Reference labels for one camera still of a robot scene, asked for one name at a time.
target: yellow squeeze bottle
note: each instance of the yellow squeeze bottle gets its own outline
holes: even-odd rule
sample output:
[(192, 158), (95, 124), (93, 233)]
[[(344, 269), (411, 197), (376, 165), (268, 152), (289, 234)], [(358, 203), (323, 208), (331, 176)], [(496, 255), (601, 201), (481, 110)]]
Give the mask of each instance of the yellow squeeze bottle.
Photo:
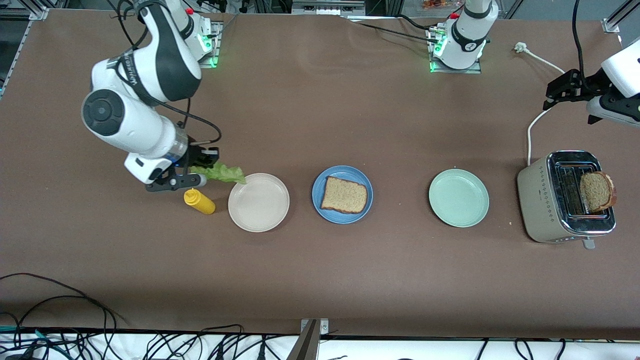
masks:
[(199, 212), (209, 215), (216, 211), (216, 205), (210, 198), (202, 195), (196, 189), (187, 190), (184, 192), (184, 202)]

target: metal frame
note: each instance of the metal frame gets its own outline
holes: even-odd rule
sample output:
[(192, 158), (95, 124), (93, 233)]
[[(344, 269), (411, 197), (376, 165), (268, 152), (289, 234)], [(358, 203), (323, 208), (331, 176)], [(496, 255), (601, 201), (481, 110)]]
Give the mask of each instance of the metal frame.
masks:
[(618, 25), (639, 7), (640, 0), (626, 0), (609, 17), (602, 19), (602, 29), (605, 33), (619, 33)]
[(22, 51), (22, 46), (24, 42), (27, 40), (27, 35), (29, 34), (29, 30), (31, 29), (31, 25), (33, 25), (33, 21), (29, 21), (27, 28), (24, 30), (24, 35), (20, 40), (20, 45), (18, 46), (18, 51), (15, 52), (15, 56), (13, 57), (13, 61), (11, 62), (11, 67), (9, 71), (6, 72), (6, 79), (4, 79), (4, 83), (2, 84), (2, 89), (0, 89), (0, 100), (2, 100), (2, 96), (4, 95), (4, 91), (6, 90), (6, 86), (9, 84), (9, 78), (11, 78), (11, 74), (13, 73), (13, 68), (15, 67), (16, 61), (18, 61), (18, 56), (20, 56), (20, 52)]
[(364, 0), (292, 0), (291, 13), (294, 15), (329, 13), (343, 17), (365, 15), (365, 2)]
[(0, 19), (44, 20), (50, 8), (66, 8), (68, 0), (15, 0), (7, 8), (0, 9)]
[(287, 356), (287, 360), (316, 360), (318, 346), (320, 345), (320, 333), (323, 331), (321, 319), (305, 319), (306, 325), (302, 325), (303, 330), (293, 349)]
[(513, 16), (516, 14), (516, 12), (518, 11), (518, 9), (520, 8), (520, 5), (522, 5), (522, 3), (524, 3), (524, 0), (516, 0), (513, 3), (513, 5), (511, 5), (511, 8), (509, 8), (509, 11), (503, 17), (503, 19), (513, 19)]

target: tabletop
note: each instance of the tabletop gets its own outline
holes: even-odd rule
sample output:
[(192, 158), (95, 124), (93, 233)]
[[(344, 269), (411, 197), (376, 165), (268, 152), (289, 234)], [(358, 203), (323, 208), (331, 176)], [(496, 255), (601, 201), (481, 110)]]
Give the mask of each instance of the tabletop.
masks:
[[(111, 16), (51, 10), (24, 44), (0, 102), (0, 274), (63, 281), (138, 329), (237, 322), (290, 333), (300, 318), (320, 317), (337, 334), (637, 337), (640, 132), (587, 125), (585, 103), (559, 104), (533, 129), (534, 159), (584, 149), (614, 179), (618, 226), (596, 250), (536, 243), (520, 215), (526, 129), (557, 72), (512, 48), (523, 41), (576, 67), (569, 22), (497, 21), (482, 74), (463, 75), (430, 73), (420, 40), (340, 17), (240, 15), (225, 30), (218, 68), (203, 71), (191, 112), (222, 129), (224, 164), (273, 174), (289, 190), (285, 220), (248, 233), (226, 210), (233, 184), (202, 188), (218, 205), (202, 215), (182, 192), (147, 193), (124, 168), (126, 153), (84, 127), (91, 67), (127, 48)], [(370, 21), (420, 35), (403, 20)], [(140, 32), (133, 18), (125, 23)], [(620, 43), (597, 22), (578, 29), (592, 74)], [(188, 133), (213, 135), (195, 121)], [(357, 223), (329, 223), (311, 203), (315, 178), (333, 165), (371, 180), (374, 202)], [(486, 185), (490, 208), (473, 227), (446, 225), (429, 207), (431, 180), (449, 168)], [(0, 305), (25, 310), (61, 292), (7, 279)], [(25, 325), (101, 321), (71, 299)]]

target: white power cable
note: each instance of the white power cable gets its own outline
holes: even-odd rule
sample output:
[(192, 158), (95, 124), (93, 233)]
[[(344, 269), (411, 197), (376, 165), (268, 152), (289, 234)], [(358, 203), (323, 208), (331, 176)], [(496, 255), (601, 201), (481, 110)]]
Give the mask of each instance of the white power cable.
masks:
[(544, 116), (549, 110), (545, 110), (543, 112), (541, 112), (535, 119), (533, 119), (533, 121), (531, 122), (531, 124), (529, 124), (529, 128), (527, 129), (527, 166), (531, 165), (531, 128), (533, 127), (533, 125), (535, 125), (538, 120), (540, 120), (540, 118), (542, 116)]
[[(532, 53), (529, 49), (527, 49), (527, 44), (525, 44), (523, 42), (517, 43), (516, 46), (513, 47), (513, 49), (518, 54), (520, 54), (520, 53), (529, 54), (534, 59), (542, 61), (543, 63), (553, 67), (554, 69), (556, 69), (559, 72), (564, 74), (564, 70), (563, 69), (560, 69), (559, 67), (557, 67), (554, 64), (550, 63), (549, 61), (544, 60), (543, 58), (539, 57), (538, 55)], [(533, 121), (531, 122), (531, 124), (529, 124), (529, 127), (527, 128), (527, 166), (531, 165), (531, 129), (533, 128), (533, 125), (535, 125), (538, 122), (538, 120), (540, 120), (540, 118), (543, 117), (549, 110), (545, 110), (545, 111), (541, 112), (535, 119), (533, 119)]]
[(527, 49), (527, 44), (523, 43), (523, 42), (519, 42), (516, 44), (516, 46), (513, 47), (513, 49), (516, 51), (516, 53), (520, 54), (520, 53), (525, 53), (525, 54), (529, 54), (531, 55), (534, 59), (538, 59), (539, 61), (542, 61), (543, 63), (553, 67), (554, 69), (558, 70), (559, 72), (562, 72), (564, 74), (564, 70), (560, 69), (559, 67), (555, 66), (554, 64), (550, 63), (547, 60), (544, 60), (543, 58), (539, 57), (538, 55), (532, 53), (529, 49)]

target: toast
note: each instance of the toast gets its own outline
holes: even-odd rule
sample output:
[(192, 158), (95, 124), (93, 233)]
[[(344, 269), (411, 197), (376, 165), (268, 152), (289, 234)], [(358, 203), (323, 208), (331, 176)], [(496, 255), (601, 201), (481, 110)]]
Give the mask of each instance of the toast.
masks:
[(366, 204), (367, 188), (364, 185), (333, 176), (326, 178), (321, 209), (358, 214), (364, 210)]
[(614, 206), (618, 199), (613, 181), (601, 171), (590, 172), (580, 177), (580, 195), (591, 213)]

